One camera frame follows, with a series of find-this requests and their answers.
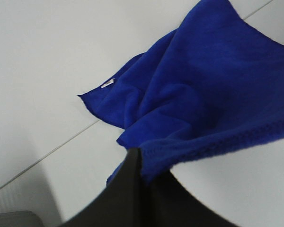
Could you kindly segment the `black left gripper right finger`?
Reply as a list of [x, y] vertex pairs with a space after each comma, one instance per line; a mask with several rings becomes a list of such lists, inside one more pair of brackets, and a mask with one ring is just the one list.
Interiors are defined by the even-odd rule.
[[142, 227], [235, 227], [191, 195], [165, 172], [149, 185], [141, 183]]

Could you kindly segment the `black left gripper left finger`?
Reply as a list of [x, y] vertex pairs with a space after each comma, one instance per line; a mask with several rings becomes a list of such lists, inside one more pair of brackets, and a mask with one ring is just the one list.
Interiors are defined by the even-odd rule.
[[141, 227], [141, 155], [128, 150], [106, 188], [63, 227]]

